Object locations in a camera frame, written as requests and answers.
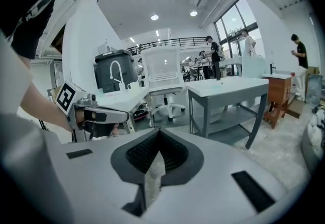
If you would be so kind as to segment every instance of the gray metal table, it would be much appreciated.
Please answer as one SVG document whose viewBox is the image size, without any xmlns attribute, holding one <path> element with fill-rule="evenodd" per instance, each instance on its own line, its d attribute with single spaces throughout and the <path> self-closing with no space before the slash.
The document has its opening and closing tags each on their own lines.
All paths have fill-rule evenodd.
<svg viewBox="0 0 325 224">
<path fill-rule="evenodd" d="M 236 140 L 249 136 L 246 148 L 249 149 L 261 124 L 267 102 L 269 81 L 265 79 L 227 77 L 220 81 L 204 80 L 186 83 L 189 99 L 189 128 L 193 134 L 194 128 L 197 135 L 226 143 L 232 137 Z M 254 111 L 241 104 L 251 98 L 261 97 L 258 111 Z M 193 99 L 203 108 L 203 116 L 193 115 Z M 211 109 L 228 108 L 223 117 L 216 122 L 211 122 Z M 241 123 L 256 118 L 252 132 Z"/>
</svg>

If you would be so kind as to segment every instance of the white shirt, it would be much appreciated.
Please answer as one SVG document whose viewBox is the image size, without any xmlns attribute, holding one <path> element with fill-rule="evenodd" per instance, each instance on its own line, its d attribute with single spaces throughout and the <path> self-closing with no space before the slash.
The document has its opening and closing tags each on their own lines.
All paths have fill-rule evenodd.
<svg viewBox="0 0 325 224">
<path fill-rule="evenodd" d="M 252 56 L 252 57 L 256 55 L 255 48 L 253 48 L 253 45 L 252 45 L 254 42 L 255 42 L 254 39 L 250 35 L 248 35 L 246 37 L 246 40 L 245 40 L 245 48 L 246 48 L 245 54 L 246 55 Z"/>
<path fill-rule="evenodd" d="M 190 67 L 193 67 L 193 66 L 195 66 L 195 62 L 191 60 L 191 61 L 188 63 L 188 65 L 189 65 Z"/>
</svg>

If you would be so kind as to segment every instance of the white table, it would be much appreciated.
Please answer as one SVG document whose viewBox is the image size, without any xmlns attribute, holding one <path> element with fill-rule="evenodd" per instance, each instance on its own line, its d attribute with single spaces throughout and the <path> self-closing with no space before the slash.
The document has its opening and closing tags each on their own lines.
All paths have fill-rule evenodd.
<svg viewBox="0 0 325 224">
<path fill-rule="evenodd" d="M 195 127 L 199 136 L 220 142 L 226 142 L 230 136 L 238 136 L 238 139 L 249 136 L 246 148 L 250 148 L 263 118 L 269 80 L 227 77 L 218 81 L 215 79 L 193 81 L 185 85 L 188 89 L 191 134 L 193 133 L 193 127 Z M 261 96 L 261 102 L 257 112 L 241 104 L 243 101 L 259 96 Z M 203 116 L 193 115 L 193 99 L 204 108 Z M 228 108 L 226 114 L 220 120 L 210 122 L 212 108 L 229 105 L 235 106 Z M 254 117 L 256 118 L 255 124 L 252 132 L 250 132 L 241 123 Z"/>
<path fill-rule="evenodd" d="M 227 65 L 238 65 L 239 76 L 242 76 L 242 57 L 237 56 L 219 62 L 220 67 L 225 67 Z"/>
<path fill-rule="evenodd" d="M 134 133 L 135 126 L 133 114 L 141 105 L 141 100 L 144 99 L 148 93 L 148 87 L 141 87 L 138 92 L 126 90 L 103 93 L 102 90 L 98 90 L 96 93 L 96 100 L 101 107 L 127 112 L 129 114 L 129 119 L 123 124 L 130 133 Z"/>
</svg>

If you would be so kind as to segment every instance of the wooden stand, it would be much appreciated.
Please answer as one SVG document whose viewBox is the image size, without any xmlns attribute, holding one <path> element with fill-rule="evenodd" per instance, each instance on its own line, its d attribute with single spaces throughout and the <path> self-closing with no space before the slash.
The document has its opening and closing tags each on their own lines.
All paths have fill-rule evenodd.
<svg viewBox="0 0 325 224">
<path fill-rule="evenodd" d="M 291 89 L 291 77 L 287 79 L 269 78 L 268 101 L 270 103 L 269 112 L 264 114 L 264 120 L 270 121 L 272 129 L 280 117 L 284 118 L 289 104 Z"/>
</svg>

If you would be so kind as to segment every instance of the window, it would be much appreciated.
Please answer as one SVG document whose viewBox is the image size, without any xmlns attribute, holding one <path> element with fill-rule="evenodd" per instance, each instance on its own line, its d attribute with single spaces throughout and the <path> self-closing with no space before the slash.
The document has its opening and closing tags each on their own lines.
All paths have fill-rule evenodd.
<svg viewBox="0 0 325 224">
<path fill-rule="evenodd" d="M 253 12 L 250 9 L 250 7 L 249 7 L 246 0 L 239 0 L 236 3 L 236 6 L 238 7 L 239 12 L 243 17 L 246 26 L 249 26 L 252 23 L 256 22 L 256 19 L 255 19 L 254 15 L 253 15 Z"/>
<path fill-rule="evenodd" d="M 216 22 L 216 25 L 217 25 L 217 28 L 218 28 L 218 31 L 219 31 L 220 40 L 225 39 L 226 38 L 226 35 L 225 35 L 225 31 L 224 31 L 224 28 L 223 28 L 223 24 L 222 24 L 221 19 L 219 19 Z"/>
<path fill-rule="evenodd" d="M 255 29 L 249 32 L 249 35 L 256 41 L 255 52 L 256 55 L 260 55 L 265 58 L 264 45 L 259 29 Z"/>
<path fill-rule="evenodd" d="M 235 6 L 231 7 L 228 12 L 223 15 L 222 19 L 229 36 L 235 35 L 237 31 L 244 28 L 243 21 Z"/>
<path fill-rule="evenodd" d="M 224 54 L 225 58 L 230 59 L 231 55 L 230 55 L 230 50 L 229 50 L 228 43 L 223 44 L 222 48 L 223 48 L 222 51 L 223 51 L 223 54 Z"/>
</svg>

